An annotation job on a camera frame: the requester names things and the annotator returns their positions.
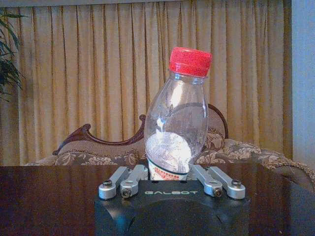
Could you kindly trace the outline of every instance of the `screw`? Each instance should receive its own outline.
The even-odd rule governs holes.
[[[214,190],[213,190],[213,195],[215,196],[215,197],[221,197],[221,195],[222,195],[222,190],[221,189],[219,189],[219,188],[215,188]]]
[[[123,198],[128,198],[128,197],[130,197],[130,195],[131,195],[131,190],[130,189],[124,189],[123,190],[123,192],[122,192],[122,197]]]
[[[107,179],[103,182],[104,187],[111,187],[112,186],[112,181],[110,179]]]
[[[240,188],[241,185],[242,185],[242,183],[239,180],[237,180],[237,179],[233,179],[231,184],[232,184],[233,187],[236,187],[236,188]]]

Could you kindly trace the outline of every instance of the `clear plastic bottle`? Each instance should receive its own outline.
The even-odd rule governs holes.
[[[170,77],[151,103],[144,128],[152,180],[182,180],[189,163],[201,152],[208,131],[204,96],[212,55],[174,48]]]

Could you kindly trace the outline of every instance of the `curtain fold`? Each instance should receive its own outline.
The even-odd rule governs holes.
[[[284,72],[290,22],[282,0],[10,10],[28,16],[11,20],[25,79],[10,103],[0,101],[0,164],[50,155],[85,123],[101,139],[130,138],[167,80],[175,46],[213,54],[205,93],[227,119],[230,138],[291,157],[291,127],[284,127],[291,112],[284,86],[291,79]]]

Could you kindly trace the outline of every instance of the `wooden table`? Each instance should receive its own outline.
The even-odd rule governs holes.
[[[218,166],[247,188],[250,235],[315,235],[315,195],[261,165]],[[94,197],[116,169],[0,167],[0,235],[94,235]]]

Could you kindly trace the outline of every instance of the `bottle label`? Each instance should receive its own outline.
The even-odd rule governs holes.
[[[176,174],[161,169],[148,158],[151,180],[186,180],[188,173]]]

